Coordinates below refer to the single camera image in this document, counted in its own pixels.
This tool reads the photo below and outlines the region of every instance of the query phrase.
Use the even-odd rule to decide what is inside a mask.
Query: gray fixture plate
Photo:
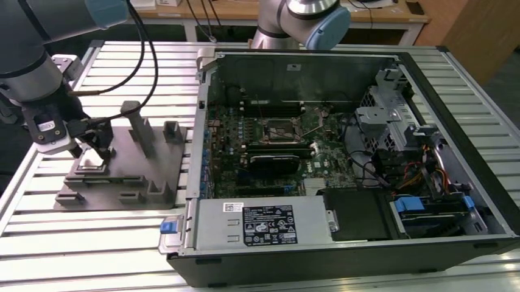
[[[164,199],[160,201],[147,196],[145,186],[132,187],[121,184],[91,184],[88,187],[71,188],[63,185],[59,196],[76,191],[84,200],[76,204],[55,203],[55,210],[164,210],[171,209],[175,205],[175,195],[178,192],[178,181],[182,164],[182,156],[184,151],[186,128],[180,127],[182,138],[172,143],[164,142],[163,128],[152,127],[153,131],[153,147],[156,155],[153,158],[147,158],[140,150],[136,141],[129,135],[131,127],[113,127],[112,147],[115,156],[108,163],[109,176],[144,176],[148,182],[153,181],[155,186],[161,188],[164,180],[169,188],[169,193],[164,194]],[[65,180],[75,174],[75,169],[80,160],[76,159]],[[119,192],[135,192],[140,190],[143,196],[141,201],[123,203],[119,200]]]

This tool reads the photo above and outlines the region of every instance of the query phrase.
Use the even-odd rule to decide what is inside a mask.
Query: motherboard
[[[302,196],[325,187],[355,187],[338,139],[343,115],[321,104],[210,107],[212,198]]]

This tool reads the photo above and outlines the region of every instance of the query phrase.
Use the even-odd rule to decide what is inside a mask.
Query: metal post
[[[121,105],[121,113],[132,110],[140,105],[140,102],[132,100],[123,102]],[[152,127],[149,126],[149,122],[147,119],[143,119],[139,111],[128,114],[125,116],[129,120],[129,125],[132,129],[131,136],[135,141],[137,141],[140,145],[140,149],[143,150],[144,156],[151,158],[155,155],[155,148],[152,141],[155,140]]]

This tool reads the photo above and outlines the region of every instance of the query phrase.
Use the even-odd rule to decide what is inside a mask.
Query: wooden table
[[[195,16],[202,25],[207,24],[204,11],[202,9],[200,0],[191,0]],[[248,0],[218,0],[212,2],[220,22],[224,26],[256,26],[258,18],[258,3]],[[347,1],[342,1],[342,5],[351,9]],[[216,25],[214,14],[210,5],[206,4],[210,15],[211,25]],[[371,19],[367,10],[355,11],[351,9],[351,25],[353,29],[393,29],[403,30],[399,45],[413,45],[415,38],[421,32],[422,26],[429,22],[430,18],[426,15],[414,15],[407,9],[405,0],[398,0],[398,4],[381,8],[371,9]],[[186,0],[179,7],[156,6],[155,10],[139,11],[143,20],[148,24],[178,24],[184,26],[186,40],[198,41],[196,39],[196,22],[191,15]]]

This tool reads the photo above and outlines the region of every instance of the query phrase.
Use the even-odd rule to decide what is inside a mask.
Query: blue drive latch
[[[395,209],[397,209],[398,213],[405,212],[405,211],[423,210],[421,198],[418,198],[415,196],[406,196],[403,198],[399,198],[393,203],[395,205]]]

